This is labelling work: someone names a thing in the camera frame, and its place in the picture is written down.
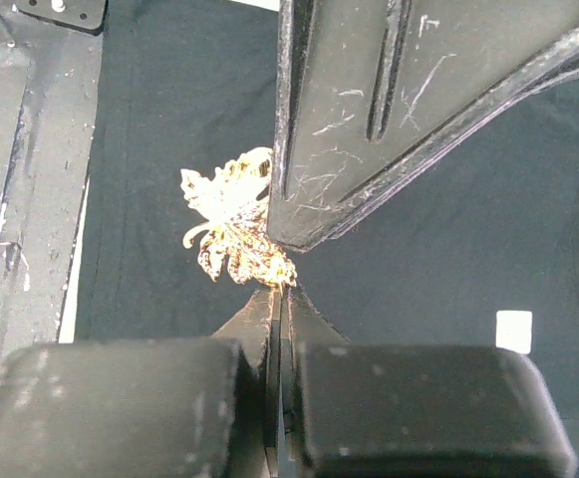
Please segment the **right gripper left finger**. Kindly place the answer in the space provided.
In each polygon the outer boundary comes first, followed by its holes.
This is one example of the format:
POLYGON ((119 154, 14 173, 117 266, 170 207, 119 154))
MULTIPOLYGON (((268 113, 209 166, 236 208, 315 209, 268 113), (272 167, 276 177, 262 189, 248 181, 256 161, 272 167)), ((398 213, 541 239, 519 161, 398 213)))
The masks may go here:
POLYGON ((280 405, 280 294, 258 290, 213 336, 234 339, 240 357, 227 477, 276 477, 280 405))

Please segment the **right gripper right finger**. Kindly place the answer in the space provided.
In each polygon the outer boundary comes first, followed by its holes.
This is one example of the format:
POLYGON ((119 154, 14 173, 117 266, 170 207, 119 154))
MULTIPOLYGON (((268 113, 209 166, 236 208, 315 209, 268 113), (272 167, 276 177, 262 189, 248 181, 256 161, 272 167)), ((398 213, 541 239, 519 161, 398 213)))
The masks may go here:
POLYGON ((343 403, 343 360, 350 342, 306 292, 281 300, 281 413, 287 460, 297 477, 345 477, 349 457, 343 403))

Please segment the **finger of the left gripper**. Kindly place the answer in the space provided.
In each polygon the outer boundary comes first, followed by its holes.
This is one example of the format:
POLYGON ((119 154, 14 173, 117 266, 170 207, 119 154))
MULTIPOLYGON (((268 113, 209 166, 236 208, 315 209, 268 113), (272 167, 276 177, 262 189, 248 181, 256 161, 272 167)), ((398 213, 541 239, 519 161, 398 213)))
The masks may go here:
POLYGON ((267 231, 342 236, 526 97, 579 78, 579 1, 284 1, 267 231))

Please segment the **red gold brooch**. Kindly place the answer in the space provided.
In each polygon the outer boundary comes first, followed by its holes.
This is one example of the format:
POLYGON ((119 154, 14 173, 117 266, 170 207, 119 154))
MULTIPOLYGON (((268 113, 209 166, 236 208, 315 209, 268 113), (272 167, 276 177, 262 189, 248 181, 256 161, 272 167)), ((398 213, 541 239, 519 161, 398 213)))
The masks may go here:
POLYGON ((183 199, 204 219, 185 232, 182 246, 190 249, 199 241, 197 263, 212 281, 226 272, 239 285, 297 285, 294 262, 267 233, 273 158, 272 148, 258 146, 215 167, 211 178, 180 171, 183 199))

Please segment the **black t-shirt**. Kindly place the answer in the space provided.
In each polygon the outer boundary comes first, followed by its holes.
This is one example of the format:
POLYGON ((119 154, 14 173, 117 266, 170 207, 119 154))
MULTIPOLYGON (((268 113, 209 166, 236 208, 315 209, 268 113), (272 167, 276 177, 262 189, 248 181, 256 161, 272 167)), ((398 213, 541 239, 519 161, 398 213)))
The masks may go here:
MULTIPOLYGON (((212 282, 183 169, 274 135, 278 18, 231 1, 108 5, 74 337, 207 336, 255 284, 212 282)), ((294 259, 355 343, 492 346, 508 311, 579 459, 579 80, 529 97, 342 238, 294 259)))

